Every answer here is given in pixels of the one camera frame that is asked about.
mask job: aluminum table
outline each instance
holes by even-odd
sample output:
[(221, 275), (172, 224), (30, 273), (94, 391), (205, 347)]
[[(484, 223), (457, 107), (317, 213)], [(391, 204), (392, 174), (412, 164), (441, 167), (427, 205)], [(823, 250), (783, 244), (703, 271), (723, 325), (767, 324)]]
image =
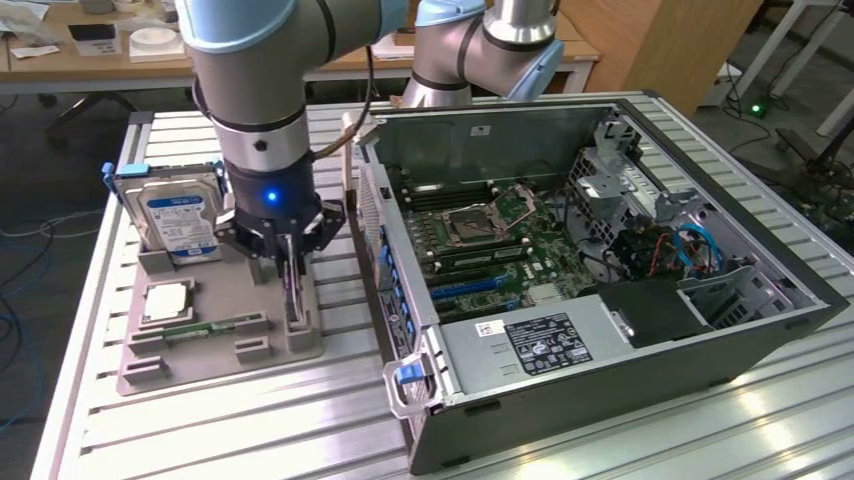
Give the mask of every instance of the aluminum table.
[[(623, 95), (822, 277), (854, 297), (851, 257), (663, 100)], [(341, 114), (359, 108), (309, 107), (312, 148), (337, 137)], [(640, 146), (649, 150), (641, 161), (664, 184), (684, 183), (652, 146)], [(217, 158), (217, 149), (198, 113), (162, 113), (129, 126), (121, 162), (186, 164)], [(339, 162), (332, 157), (315, 165), (327, 198), (341, 197)], [(112, 198), (32, 478), (409, 478), (348, 234), (312, 262), (327, 347), (320, 358), (120, 397), (116, 370), (137, 242)], [(419, 478), (850, 476), (851, 372), (854, 309), (730, 384)]]

